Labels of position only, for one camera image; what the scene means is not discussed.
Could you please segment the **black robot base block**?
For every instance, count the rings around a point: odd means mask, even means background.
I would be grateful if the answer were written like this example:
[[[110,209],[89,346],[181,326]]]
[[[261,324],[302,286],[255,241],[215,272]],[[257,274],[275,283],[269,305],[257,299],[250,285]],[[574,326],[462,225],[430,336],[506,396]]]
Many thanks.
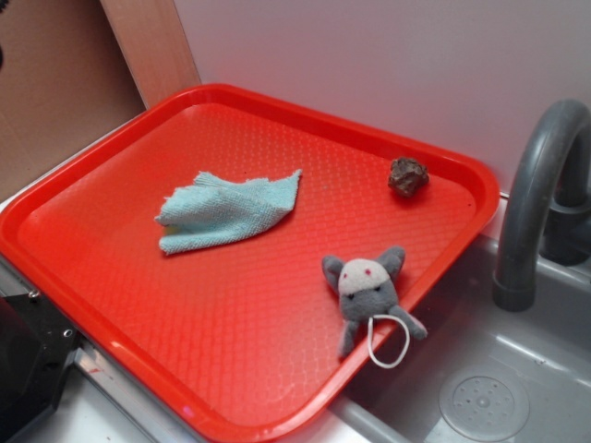
[[[58,409],[79,333],[45,296],[1,298],[1,440],[12,442]]]

